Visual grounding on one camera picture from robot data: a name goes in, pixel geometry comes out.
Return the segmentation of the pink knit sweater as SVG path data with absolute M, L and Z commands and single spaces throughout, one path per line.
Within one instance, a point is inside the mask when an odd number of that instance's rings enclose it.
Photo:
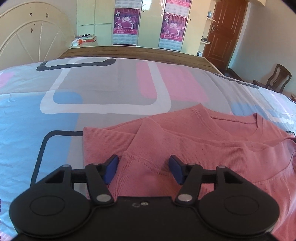
M 272 196 L 280 206 L 273 230 L 295 240 L 295 137 L 254 113 L 234 116 L 196 105 L 107 128 L 83 130 L 85 164 L 110 156 L 119 165 L 109 190 L 118 196 L 176 197 L 168 160 L 214 170 L 224 165 Z

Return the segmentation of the patterned bed sheet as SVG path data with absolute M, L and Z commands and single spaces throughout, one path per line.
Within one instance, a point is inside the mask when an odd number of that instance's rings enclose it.
M 259 114 L 295 137 L 286 96 L 199 68 L 114 58 L 68 58 L 1 72 L 1 240 L 16 230 L 10 205 L 58 168 L 81 169 L 83 130 L 196 105 Z

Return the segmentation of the brown wooden chair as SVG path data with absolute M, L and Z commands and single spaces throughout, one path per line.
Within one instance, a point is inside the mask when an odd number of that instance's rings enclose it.
M 292 74 L 287 68 L 281 64 L 277 64 L 273 74 L 269 77 L 266 84 L 262 84 L 256 80 L 253 80 L 254 85 L 272 90 L 277 93 L 282 93 L 285 86 L 292 78 Z

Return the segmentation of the stack of books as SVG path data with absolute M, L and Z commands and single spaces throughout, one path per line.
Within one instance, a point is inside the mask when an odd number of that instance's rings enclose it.
M 72 41 L 72 46 L 76 47 L 83 43 L 93 43 L 96 41 L 96 36 L 93 34 L 79 35 Z

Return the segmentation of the right purple calendar poster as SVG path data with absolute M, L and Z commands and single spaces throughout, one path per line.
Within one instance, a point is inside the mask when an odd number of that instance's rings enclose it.
M 190 7 L 191 0 L 166 1 L 159 49 L 181 51 Z

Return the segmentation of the purple calendar poster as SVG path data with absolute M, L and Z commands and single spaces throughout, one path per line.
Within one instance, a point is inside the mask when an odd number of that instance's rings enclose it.
M 190 7 L 191 0 L 166 1 L 159 49 L 181 51 Z
M 142 1 L 115 1 L 113 45 L 137 45 L 141 8 Z

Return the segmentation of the cream wardrobe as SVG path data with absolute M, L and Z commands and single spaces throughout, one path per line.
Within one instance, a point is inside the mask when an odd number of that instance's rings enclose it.
M 191 1 L 182 53 L 196 55 L 211 1 Z M 142 1 L 136 46 L 158 48 L 166 1 Z M 77 33 L 94 34 L 100 46 L 113 45 L 115 1 L 78 1 Z

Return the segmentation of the cream round headboard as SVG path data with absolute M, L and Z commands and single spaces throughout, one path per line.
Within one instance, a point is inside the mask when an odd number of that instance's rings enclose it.
M 74 39 L 67 15 L 52 4 L 14 6 L 1 14 L 1 70 L 57 59 Z

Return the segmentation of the left purple calendar poster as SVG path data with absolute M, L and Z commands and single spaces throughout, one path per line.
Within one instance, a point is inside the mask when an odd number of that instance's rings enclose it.
M 141 8 L 142 1 L 115 1 L 113 45 L 137 45 Z

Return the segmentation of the brown wooden door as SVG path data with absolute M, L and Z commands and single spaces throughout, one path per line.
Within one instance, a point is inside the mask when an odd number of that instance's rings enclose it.
M 216 3 L 203 57 L 221 72 L 226 70 L 239 38 L 248 1 L 222 0 Z

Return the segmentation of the wooden bed frame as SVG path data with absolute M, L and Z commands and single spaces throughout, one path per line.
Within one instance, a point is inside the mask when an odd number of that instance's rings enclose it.
M 167 64 L 175 64 L 199 68 L 215 74 L 222 74 L 209 60 L 176 51 L 154 49 L 136 46 L 89 46 L 70 48 L 61 56 L 62 58 L 74 57 L 111 57 L 147 60 Z

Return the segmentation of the wall corner shelves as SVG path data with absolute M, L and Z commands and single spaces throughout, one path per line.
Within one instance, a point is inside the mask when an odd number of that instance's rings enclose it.
M 208 35 L 210 32 L 210 27 L 212 25 L 213 22 L 216 22 L 213 19 L 213 14 L 214 14 L 214 10 L 215 10 L 215 5 L 216 2 L 215 1 L 211 1 L 210 2 L 210 7 L 207 13 L 207 18 L 206 18 L 206 23 L 205 23 L 205 27 L 204 27 L 204 31 L 201 37 L 201 43 L 197 52 L 197 56 L 202 57 L 203 56 L 203 52 L 206 46 L 210 45 L 210 41 L 208 40 Z

